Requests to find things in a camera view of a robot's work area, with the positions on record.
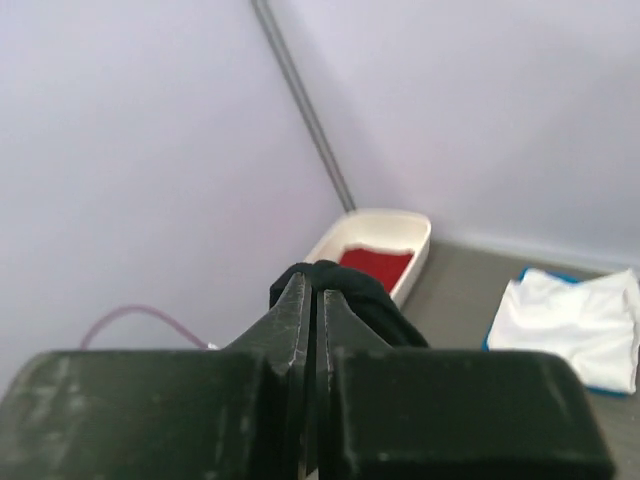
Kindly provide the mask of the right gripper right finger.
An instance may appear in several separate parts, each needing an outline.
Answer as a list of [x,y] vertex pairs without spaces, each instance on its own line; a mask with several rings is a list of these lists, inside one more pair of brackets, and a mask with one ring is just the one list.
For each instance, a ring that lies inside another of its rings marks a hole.
[[539,352],[394,348],[338,292],[317,300],[323,479],[611,479],[586,392]]

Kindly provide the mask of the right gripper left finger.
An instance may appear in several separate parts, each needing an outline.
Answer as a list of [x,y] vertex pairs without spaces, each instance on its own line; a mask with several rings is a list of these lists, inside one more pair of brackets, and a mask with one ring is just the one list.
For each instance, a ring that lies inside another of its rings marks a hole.
[[227,347],[49,351],[1,401],[5,479],[303,479],[313,292]]

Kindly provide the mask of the black t shirt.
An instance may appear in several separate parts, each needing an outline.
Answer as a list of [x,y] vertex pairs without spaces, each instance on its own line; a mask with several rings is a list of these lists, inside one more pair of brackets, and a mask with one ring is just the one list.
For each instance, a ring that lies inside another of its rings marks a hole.
[[290,278],[296,273],[305,275],[317,292],[341,292],[354,314],[389,345],[429,347],[424,336],[405,318],[378,280],[330,260],[299,262],[290,266],[270,286],[269,307],[277,303]]

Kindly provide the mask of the white plastic tub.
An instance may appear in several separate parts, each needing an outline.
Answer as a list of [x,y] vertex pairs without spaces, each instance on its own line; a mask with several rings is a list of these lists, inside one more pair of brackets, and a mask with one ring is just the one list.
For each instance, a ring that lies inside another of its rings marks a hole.
[[342,215],[306,256],[340,262],[354,250],[367,253],[366,261],[384,255],[405,256],[402,269],[394,268],[393,280],[385,284],[391,299],[402,306],[429,254],[432,225],[428,217],[393,209],[358,209]]

